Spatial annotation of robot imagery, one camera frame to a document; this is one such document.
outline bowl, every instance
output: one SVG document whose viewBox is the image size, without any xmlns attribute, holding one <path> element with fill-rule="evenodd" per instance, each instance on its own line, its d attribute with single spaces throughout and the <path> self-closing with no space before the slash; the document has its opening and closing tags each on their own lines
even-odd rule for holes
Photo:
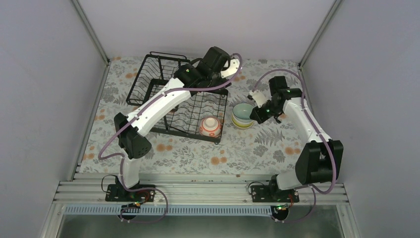
<svg viewBox="0 0 420 238">
<path fill-rule="evenodd" d="M 200 122 L 200 134 L 210 137 L 218 137 L 222 131 L 222 123 L 216 117 L 205 117 Z"/>
<path fill-rule="evenodd" d="M 252 109 L 254 108 L 253 105 L 248 103 L 240 103 L 233 107 L 233 115 L 235 119 L 242 123 L 250 123 L 253 120 L 250 119 L 250 115 Z"/>
<path fill-rule="evenodd" d="M 237 121 L 236 117 L 233 114 L 230 117 L 230 119 L 232 120 L 233 125 L 236 126 L 239 129 L 247 129 L 254 124 L 253 120 L 251 120 L 251 122 L 248 122 L 248 123 L 243 123 L 243 122 Z"/>
</svg>

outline light blue bowl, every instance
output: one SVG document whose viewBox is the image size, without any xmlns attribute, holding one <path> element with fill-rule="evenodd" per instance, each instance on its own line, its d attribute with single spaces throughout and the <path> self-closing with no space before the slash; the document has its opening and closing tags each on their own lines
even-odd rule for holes
<svg viewBox="0 0 420 238">
<path fill-rule="evenodd" d="M 240 103 L 233 107 L 233 115 L 239 119 L 238 121 L 243 123 L 251 122 L 250 115 L 252 109 L 254 108 L 253 105 L 248 103 Z"/>
</svg>

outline yellow bowl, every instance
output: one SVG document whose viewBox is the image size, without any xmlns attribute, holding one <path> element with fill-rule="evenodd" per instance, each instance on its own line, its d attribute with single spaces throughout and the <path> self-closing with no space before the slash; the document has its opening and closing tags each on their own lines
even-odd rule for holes
<svg viewBox="0 0 420 238">
<path fill-rule="evenodd" d="M 249 123 L 243 123 L 243 122 L 237 121 L 233 115 L 230 117 L 230 119 L 232 120 L 233 125 L 239 129 L 247 129 L 254 124 L 254 121 L 249 122 Z"/>
</svg>

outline stacked bowls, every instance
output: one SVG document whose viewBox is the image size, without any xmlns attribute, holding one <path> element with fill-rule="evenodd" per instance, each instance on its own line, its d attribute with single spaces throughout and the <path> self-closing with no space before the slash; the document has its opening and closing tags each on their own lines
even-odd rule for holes
<svg viewBox="0 0 420 238">
<path fill-rule="evenodd" d="M 240 103 L 233 107 L 232 116 L 230 119 L 233 125 L 239 129 L 247 129 L 254 124 L 250 119 L 250 115 L 254 106 L 248 103 Z"/>
</svg>

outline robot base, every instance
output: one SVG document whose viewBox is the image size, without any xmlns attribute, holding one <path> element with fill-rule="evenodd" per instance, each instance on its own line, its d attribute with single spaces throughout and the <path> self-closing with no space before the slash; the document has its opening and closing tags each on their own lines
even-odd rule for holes
<svg viewBox="0 0 420 238">
<path fill-rule="evenodd" d="M 143 187 L 156 187 L 153 184 L 136 184 L 131 189 L 139 189 Z M 148 189 L 145 190 L 149 192 L 150 196 L 146 202 L 153 202 L 155 197 L 155 191 Z M 115 179 L 115 184 L 108 185 L 107 194 L 105 196 L 105 201 L 107 202 L 138 202 L 144 200 L 144 192 L 128 192 L 124 189 L 119 180 Z"/>
<path fill-rule="evenodd" d="M 278 202 L 278 203 L 290 203 L 290 197 L 292 197 L 293 202 L 299 202 L 299 194 L 295 195 L 294 189 L 289 190 L 277 190 L 275 194 L 270 191 L 270 187 L 267 185 L 252 185 L 251 186 L 251 195 L 252 202 Z"/>
</svg>

